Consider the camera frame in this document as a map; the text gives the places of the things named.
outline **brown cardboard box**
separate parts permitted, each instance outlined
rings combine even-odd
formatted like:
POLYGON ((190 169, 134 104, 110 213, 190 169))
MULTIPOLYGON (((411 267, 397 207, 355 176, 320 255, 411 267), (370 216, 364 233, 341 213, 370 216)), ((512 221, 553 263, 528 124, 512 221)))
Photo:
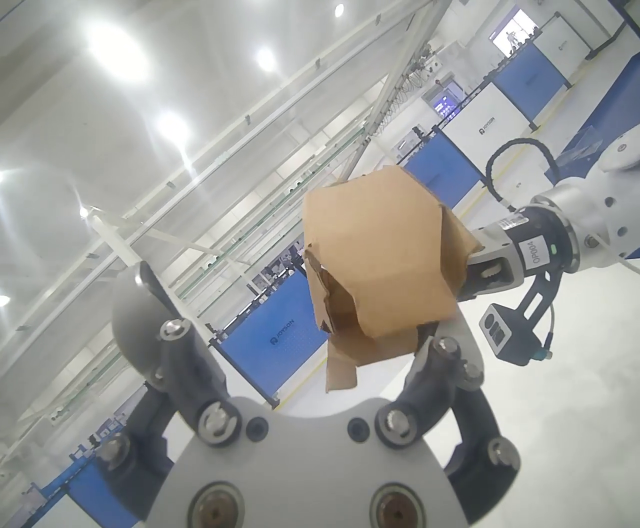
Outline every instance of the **brown cardboard box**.
POLYGON ((398 166, 305 196, 305 267, 318 327, 330 332, 326 389, 356 367, 414 353, 420 324, 455 314, 478 242, 398 166))

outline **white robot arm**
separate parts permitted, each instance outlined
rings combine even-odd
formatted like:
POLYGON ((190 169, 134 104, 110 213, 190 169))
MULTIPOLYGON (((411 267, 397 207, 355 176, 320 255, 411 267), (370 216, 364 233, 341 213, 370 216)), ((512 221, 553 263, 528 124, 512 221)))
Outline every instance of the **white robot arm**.
MULTIPOLYGON (((639 162, 636 127, 586 179, 563 180, 474 233, 483 248, 469 259, 460 301, 536 277, 518 308, 491 305, 480 321, 498 358, 544 359, 548 342, 533 328, 563 273, 625 262, 640 247, 639 162)), ((229 396, 207 345, 144 262, 118 278, 113 331, 148 392, 98 457, 112 492, 148 528, 462 528, 500 501, 520 468, 482 393, 482 358, 460 313, 423 328, 394 402, 320 419, 229 396), (449 408, 462 443, 442 468, 422 436, 449 408), (162 434, 175 412, 196 434, 173 464, 162 434)))

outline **window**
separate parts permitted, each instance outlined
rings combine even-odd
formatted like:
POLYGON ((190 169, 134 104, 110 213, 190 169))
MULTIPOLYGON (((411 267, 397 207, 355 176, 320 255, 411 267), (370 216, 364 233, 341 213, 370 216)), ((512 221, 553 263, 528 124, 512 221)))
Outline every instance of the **window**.
POLYGON ((536 28, 535 22, 524 11, 516 7, 507 15, 489 39, 500 51, 510 57, 533 35, 536 28))

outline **ceiling light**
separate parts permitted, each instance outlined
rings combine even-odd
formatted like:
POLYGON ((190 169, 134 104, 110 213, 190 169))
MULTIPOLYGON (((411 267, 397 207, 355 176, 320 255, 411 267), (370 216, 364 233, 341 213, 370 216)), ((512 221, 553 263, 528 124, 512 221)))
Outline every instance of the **ceiling light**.
POLYGON ((271 50, 262 48, 256 57, 260 68, 266 72, 272 72, 276 69, 276 59, 271 50))
POLYGON ((184 120, 174 112, 162 114, 156 123, 158 131, 163 137, 172 142, 179 149, 183 149, 191 135, 184 120))
POLYGON ((149 64, 140 46, 122 29, 96 24, 88 30, 89 49, 114 76, 140 82, 147 78, 149 64))

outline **white ceiling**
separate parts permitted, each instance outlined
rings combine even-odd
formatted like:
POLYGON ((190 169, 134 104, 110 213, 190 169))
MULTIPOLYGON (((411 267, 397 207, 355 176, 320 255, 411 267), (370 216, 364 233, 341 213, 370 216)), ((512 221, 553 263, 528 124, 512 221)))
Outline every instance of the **white ceiling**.
MULTIPOLYGON (((341 57, 383 34, 155 226, 192 241, 300 147, 301 130, 315 135, 389 71, 410 18, 384 30, 424 3, 349 0, 339 19, 336 2, 326 0, 111 0, 92 3, 91 11, 80 1, 54 9, 46 0, 24 0, 4 19, 0 13, 0 294, 12 298, 0 310, 1 410, 17 419, 110 320, 109 279, 123 268, 119 259, 29 341, 36 323, 110 252, 95 246, 81 205, 144 221, 190 181, 178 150, 158 133, 163 111, 188 124, 186 155, 198 173, 341 57), (379 12, 385 17, 376 24, 379 12), (98 19, 117 24, 143 50, 150 63, 145 82, 114 78, 90 53, 85 30, 98 19), (263 47, 276 58, 273 72, 257 64, 263 47), (164 186, 168 180, 177 188, 164 186), (99 258, 85 259, 92 243, 99 258), (81 265, 29 320, 31 328, 14 333, 78 259, 81 265)), ((183 250, 148 237, 134 249, 159 271, 183 250)))
MULTIPOLYGON (((317 0, 119 1, 91 10, 67 1, 42 12, 49 4, 25 0, 0 22, 0 294, 12 298, 5 330, 95 238, 78 215, 81 202, 124 214, 181 166, 155 127, 163 111, 188 123, 186 150, 195 154, 388 2, 352 0, 339 19, 333 2, 317 0), (139 43, 150 62, 148 81, 123 83, 95 60, 84 31, 97 19, 139 43), (275 72, 256 62, 265 46, 275 72)), ((273 163, 295 146, 282 135, 263 143, 273 163)), ((216 211, 262 176, 221 175, 218 190, 228 182, 235 193, 220 196, 216 211)))

